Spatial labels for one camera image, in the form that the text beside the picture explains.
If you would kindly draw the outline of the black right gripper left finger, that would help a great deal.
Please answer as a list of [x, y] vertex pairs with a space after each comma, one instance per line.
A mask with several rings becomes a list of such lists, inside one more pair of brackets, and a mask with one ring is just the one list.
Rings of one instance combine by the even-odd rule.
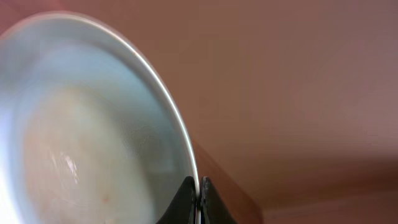
[[194, 224], [196, 220], [196, 190], [194, 178], [184, 178], [170, 205], [156, 224]]

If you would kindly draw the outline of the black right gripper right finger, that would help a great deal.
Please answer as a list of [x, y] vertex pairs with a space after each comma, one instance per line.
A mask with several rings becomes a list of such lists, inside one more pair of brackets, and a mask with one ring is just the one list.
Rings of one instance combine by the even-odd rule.
[[201, 224], [237, 224], [209, 177], [200, 186]]

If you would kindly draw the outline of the white plate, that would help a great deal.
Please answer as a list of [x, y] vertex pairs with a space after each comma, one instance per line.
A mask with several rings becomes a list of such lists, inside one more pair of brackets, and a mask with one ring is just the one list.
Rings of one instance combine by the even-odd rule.
[[1, 222], [156, 223], [199, 180], [178, 109], [127, 39], [48, 12], [1, 35]]

